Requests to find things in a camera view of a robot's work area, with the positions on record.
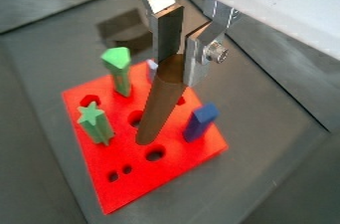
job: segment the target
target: screw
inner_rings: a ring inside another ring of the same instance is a hole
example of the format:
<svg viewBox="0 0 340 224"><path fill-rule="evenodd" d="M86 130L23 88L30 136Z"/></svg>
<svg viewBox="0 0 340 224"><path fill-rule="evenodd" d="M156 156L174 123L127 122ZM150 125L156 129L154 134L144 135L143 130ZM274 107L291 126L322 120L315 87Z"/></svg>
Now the screw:
<svg viewBox="0 0 340 224"><path fill-rule="evenodd" d="M228 49L219 42L214 41L206 51L207 58L220 64L226 60L227 54Z"/></svg>

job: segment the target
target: green star block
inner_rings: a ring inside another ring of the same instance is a hole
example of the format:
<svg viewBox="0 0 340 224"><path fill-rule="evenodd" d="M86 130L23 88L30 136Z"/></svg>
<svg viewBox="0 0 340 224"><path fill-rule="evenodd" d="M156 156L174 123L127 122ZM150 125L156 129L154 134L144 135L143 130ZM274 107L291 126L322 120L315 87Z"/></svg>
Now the green star block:
<svg viewBox="0 0 340 224"><path fill-rule="evenodd" d="M103 54L106 68L114 76L116 91L126 97L131 95L132 85L130 79L131 51L126 47L108 49Z"/></svg>
<svg viewBox="0 0 340 224"><path fill-rule="evenodd" d="M82 117L78 121L95 143L110 145L115 136L106 112L98 109L98 103L91 102L87 108L79 107Z"/></svg>

